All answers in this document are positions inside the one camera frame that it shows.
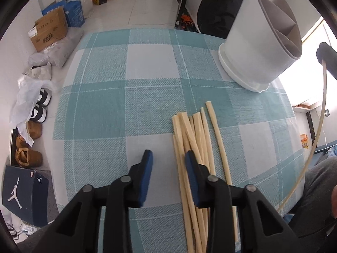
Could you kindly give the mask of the person's right hand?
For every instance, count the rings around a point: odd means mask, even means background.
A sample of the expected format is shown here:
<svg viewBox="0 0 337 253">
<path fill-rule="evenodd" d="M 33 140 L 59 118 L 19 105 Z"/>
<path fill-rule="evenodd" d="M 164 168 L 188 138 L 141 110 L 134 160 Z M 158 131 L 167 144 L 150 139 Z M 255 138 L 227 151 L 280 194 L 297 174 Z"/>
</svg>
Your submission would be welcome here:
<svg viewBox="0 0 337 253">
<path fill-rule="evenodd" d="M 337 218 L 337 186 L 335 186 L 332 190 L 331 194 L 331 213 L 332 216 Z"/>
</svg>

